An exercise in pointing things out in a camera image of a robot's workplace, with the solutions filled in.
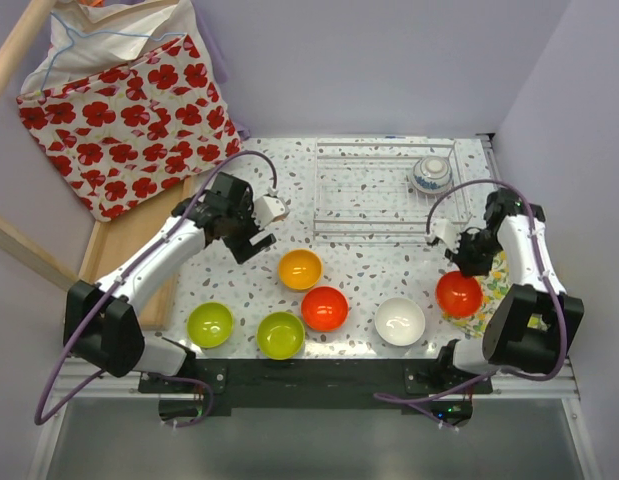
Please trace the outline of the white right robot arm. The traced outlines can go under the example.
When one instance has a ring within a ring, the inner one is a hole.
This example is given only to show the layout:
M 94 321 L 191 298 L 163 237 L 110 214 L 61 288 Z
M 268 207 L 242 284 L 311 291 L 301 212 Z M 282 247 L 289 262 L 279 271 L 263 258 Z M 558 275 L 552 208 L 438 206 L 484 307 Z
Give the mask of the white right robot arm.
M 552 379 L 584 316 L 582 300 L 567 293 L 553 269 L 540 206 L 500 188 L 488 195 L 484 220 L 484 227 L 476 231 L 460 231 L 448 220 L 427 221 L 427 243 L 443 243 L 446 258 L 462 276 L 489 274 L 499 253 L 505 254 L 509 272 L 509 290 L 482 339 L 455 340 L 444 347 L 448 360 L 435 367 L 434 379 L 448 393 L 465 386 L 470 374 Z

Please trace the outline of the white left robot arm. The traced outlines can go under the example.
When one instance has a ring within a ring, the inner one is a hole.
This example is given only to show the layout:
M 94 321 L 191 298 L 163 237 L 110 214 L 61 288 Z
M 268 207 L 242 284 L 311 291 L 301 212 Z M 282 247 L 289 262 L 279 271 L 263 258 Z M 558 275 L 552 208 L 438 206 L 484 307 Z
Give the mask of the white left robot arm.
M 251 185 L 219 173 L 210 188 L 181 201 L 160 230 L 122 266 L 95 283 L 76 282 L 67 293 L 63 343 L 104 372 L 160 374 L 174 392 L 196 380 L 192 352 L 165 339 L 146 338 L 138 316 L 154 293 L 190 258 L 220 240 L 245 263 L 273 245 L 262 235 L 289 213 L 275 189 L 255 197 Z M 262 236 L 259 241 L 254 238 Z

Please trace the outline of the blue white ceramic bowl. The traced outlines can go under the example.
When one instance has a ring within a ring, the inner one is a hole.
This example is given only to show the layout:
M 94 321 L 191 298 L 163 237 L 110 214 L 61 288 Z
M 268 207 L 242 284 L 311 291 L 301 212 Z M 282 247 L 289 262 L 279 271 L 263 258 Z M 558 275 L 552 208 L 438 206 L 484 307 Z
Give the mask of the blue white ceramic bowl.
M 415 189 L 430 195 L 447 191 L 452 184 L 450 161 L 441 156 L 426 156 L 419 159 L 410 173 L 410 182 Z

